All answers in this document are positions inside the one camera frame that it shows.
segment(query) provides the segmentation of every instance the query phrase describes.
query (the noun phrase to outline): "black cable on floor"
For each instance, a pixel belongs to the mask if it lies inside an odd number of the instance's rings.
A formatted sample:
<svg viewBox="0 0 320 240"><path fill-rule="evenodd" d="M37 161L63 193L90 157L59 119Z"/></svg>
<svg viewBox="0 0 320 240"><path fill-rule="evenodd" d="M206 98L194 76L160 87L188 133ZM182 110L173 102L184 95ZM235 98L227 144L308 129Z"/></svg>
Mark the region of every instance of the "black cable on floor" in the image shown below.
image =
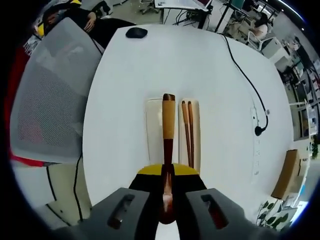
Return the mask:
<svg viewBox="0 0 320 240"><path fill-rule="evenodd" d="M175 23L175 24L173 24L173 25L179 25L179 24L181 24L181 23L183 23L183 22L186 22L186 21L188 21L187 18L182 19L181 21L178 21L177 23Z"/></svg>
<svg viewBox="0 0 320 240"><path fill-rule="evenodd" d="M171 8L169 9L169 11L168 11L168 15L166 16L166 18L165 18L165 20L164 20L163 24L166 24L166 21L167 21L167 18L168 18L168 16L169 16L170 11L171 11Z"/></svg>
<svg viewBox="0 0 320 240"><path fill-rule="evenodd" d="M49 181L50 189L51 189L51 192L52 192L52 195L53 195L53 199L54 199L55 201L57 201L54 188L52 187L52 182L51 182L51 177L50 177L50 172L49 172L49 167L48 167L48 166L46 167L46 175L47 175L47 177L48 177L48 181Z"/></svg>
<svg viewBox="0 0 320 240"><path fill-rule="evenodd" d="M80 154L80 157L79 157L78 161L76 162L74 184L73 184L73 194L74 194L74 197L75 197L76 205L78 207L80 221L83 222L84 219L83 219L83 216L82 216L82 211L81 211L79 199L78 199L77 192L76 192L78 169L79 169L79 162L80 162L81 157L82 157L82 153Z"/></svg>
<svg viewBox="0 0 320 240"><path fill-rule="evenodd" d="M70 223L68 223L67 221L63 220L48 204L46 204L46 206L50 209L50 211L58 218L60 219L62 222L64 222L66 225L68 225L69 227L71 226Z"/></svg>
<svg viewBox="0 0 320 240"><path fill-rule="evenodd" d="M180 18L182 17L182 15L183 14L185 14L186 12L188 12L188 10L186 10L186 11L184 11L180 16L179 16L179 18L178 18L178 22L177 22L177 25L179 25L179 23L180 23Z"/></svg>
<svg viewBox="0 0 320 240"><path fill-rule="evenodd" d="M180 12L178 13L178 15L175 17L175 24L173 24L173 25L177 25L178 24L178 17L179 17L179 15L182 13L182 9L180 10Z"/></svg>
<svg viewBox="0 0 320 240"><path fill-rule="evenodd" d="M232 61L234 62L234 64L237 66L237 68L239 69L239 71L243 74L243 76L248 80L248 82L250 83L251 87L254 89L255 93L257 94L259 100L260 100L260 103L262 105L262 108L263 108L263 111L264 111L264 115L265 115L265 120L266 120L266 123L265 123L265 127L260 127L259 125L255 127L255 134L257 136L259 136L264 130L267 129L267 126L268 126L268 123L269 123L269 118L268 118L268 115L267 115L267 111L266 111L266 108L265 108L265 105L264 105L264 102L262 101L261 99L261 96L260 94L258 93L256 87L253 85L253 83L250 81L250 79L247 77L247 75L244 73L244 71L241 69L241 67L238 65L238 63L236 62L236 60L234 59L234 56L231 52L231 49L230 49L230 45L229 45L229 42L228 42L228 39L226 38L226 36L224 36L222 33L219 33L225 40L226 42L226 45L228 47L228 50L229 50L229 53L230 53L230 56L231 56L231 59Z"/></svg>
<svg viewBox="0 0 320 240"><path fill-rule="evenodd" d="M194 23L196 23L196 21L191 22L191 23L187 23L186 25L183 25L183 26L188 26L188 25L191 25L191 24L194 24Z"/></svg>

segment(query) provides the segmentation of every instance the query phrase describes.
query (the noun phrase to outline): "gray office chair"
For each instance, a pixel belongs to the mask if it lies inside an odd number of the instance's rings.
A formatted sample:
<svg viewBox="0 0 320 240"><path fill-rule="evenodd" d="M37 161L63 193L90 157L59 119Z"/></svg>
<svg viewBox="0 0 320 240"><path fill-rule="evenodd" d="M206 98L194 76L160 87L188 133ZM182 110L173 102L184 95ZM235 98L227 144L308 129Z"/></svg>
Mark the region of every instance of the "gray office chair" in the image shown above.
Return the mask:
<svg viewBox="0 0 320 240"><path fill-rule="evenodd" d="M249 31L245 44L258 52L261 52L261 50L275 37L276 35L273 32L269 32L264 39L258 39L252 31Z"/></svg>
<svg viewBox="0 0 320 240"><path fill-rule="evenodd" d="M59 22L25 66L10 116L10 146L18 157L75 163L89 90L101 59L93 40L71 19Z"/></svg>
<svg viewBox="0 0 320 240"><path fill-rule="evenodd" d="M114 11L114 6L111 3L111 0L82 0L81 1L81 9L92 11L93 8L95 8L96 5L98 5L101 2L105 2L109 8L109 11L106 12L107 15L110 15Z"/></svg>
<svg viewBox="0 0 320 240"><path fill-rule="evenodd" d="M158 8L155 8L155 0L140 0L141 4L148 4L148 6L144 9L140 9L140 13L142 15L152 12L158 14L160 10Z"/></svg>

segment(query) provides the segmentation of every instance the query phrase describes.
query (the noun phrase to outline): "cardboard box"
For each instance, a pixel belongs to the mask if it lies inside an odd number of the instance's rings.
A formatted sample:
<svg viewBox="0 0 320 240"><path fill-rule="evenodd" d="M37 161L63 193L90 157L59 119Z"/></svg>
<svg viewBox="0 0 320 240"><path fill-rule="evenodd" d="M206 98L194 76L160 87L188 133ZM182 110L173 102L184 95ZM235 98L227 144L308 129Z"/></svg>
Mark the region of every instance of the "cardboard box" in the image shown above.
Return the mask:
<svg viewBox="0 0 320 240"><path fill-rule="evenodd" d="M300 158L298 150L289 150L286 152L282 171L278 182L271 194L272 197L286 200L291 190L295 187L295 180L300 168Z"/></svg>

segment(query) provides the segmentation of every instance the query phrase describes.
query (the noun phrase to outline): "wooden chopstick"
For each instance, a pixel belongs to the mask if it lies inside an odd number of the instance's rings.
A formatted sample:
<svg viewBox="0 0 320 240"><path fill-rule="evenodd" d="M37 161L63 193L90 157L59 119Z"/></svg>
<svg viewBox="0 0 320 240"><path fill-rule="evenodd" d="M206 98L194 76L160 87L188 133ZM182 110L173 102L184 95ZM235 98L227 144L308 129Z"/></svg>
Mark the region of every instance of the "wooden chopstick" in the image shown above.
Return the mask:
<svg viewBox="0 0 320 240"><path fill-rule="evenodd" d="M191 101L188 102L189 123L190 123L190 155L191 155L191 167L195 167L195 146L194 146L194 116L192 112Z"/></svg>
<svg viewBox="0 0 320 240"><path fill-rule="evenodd" d="M188 165L189 167L192 166L191 162L191 151L190 151L190 139L189 139L189 128L188 128L188 114L187 114L187 106L186 102L182 101L182 115L183 115L183 122L184 122L184 130L185 130L185 138L186 138L186 149L188 152Z"/></svg>

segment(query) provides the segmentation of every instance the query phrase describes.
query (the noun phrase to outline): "desk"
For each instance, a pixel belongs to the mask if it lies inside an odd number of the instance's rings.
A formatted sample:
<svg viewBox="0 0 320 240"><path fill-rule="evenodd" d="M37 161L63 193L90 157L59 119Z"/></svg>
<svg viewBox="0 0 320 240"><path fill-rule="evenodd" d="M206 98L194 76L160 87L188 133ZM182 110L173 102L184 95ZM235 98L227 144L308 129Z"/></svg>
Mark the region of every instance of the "desk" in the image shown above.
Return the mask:
<svg viewBox="0 0 320 240"><path fill-rule="evenodd" d="M184 10L202 10L207 12L204 6L199 5L194 0L154 0L154 6L157 9L184 9Z"/></svg>
<svg viewBox="0 0 320 240"><path fill-rule="evenodd" d="M222 17L222 14L225 11L227 6L225 6L223 4L223 2L221 2L220 0L212 0L211 5L212 5L213 9L211 11L211 14L209 14L209 16L207 16L205 18L203 29L210 30L213 32L216 29L216 27L220 21L220 18ZM172 25L172 24L176 23L176 16L179 14L179 12L180 12L180 9L165 8L163 10L163 22L162 23L164 23L165 20L166 20L165 24L168 24L168 25ZM231 8L229 8L227 10L227 13L223 18L223 21L221 22L219 29L217 30L218 33L223 33L223 31L225 30L233 12L234 12L234 10ZM193 21L183 22L181 25L183 26L185 24L189 24L192 22ZM194 24L192 24L192 26L198 27L198 24L199 24L198 22L195 22Z"/></svg>
<svg viewBox="0 0 320 240"><path fill-rule="evenodd" d="M276 37L273 38L261 52L266 58L275 64L275 67L280 72L283 72L286 67L291 64L291 56Z"/></svg>
<svg viewBox="0 0 320 240"><path fill-rule="evenodd" d="M150 164L145 103L163 93L195 98L200 106L200 176L244 208L248 218L277 183L293 142L291 111L275 66L259 52L229 39L234 58L270 110L269 125L254 134L252 109L261 126L257 95L231 60L221 35L193 27L142 25L143 39L116 31L103 53L90 89L83 126L83 165L92 205L129 187ZM176 111L173 162L178 162ZM259 175L252 183L254 161Z"/></svg>

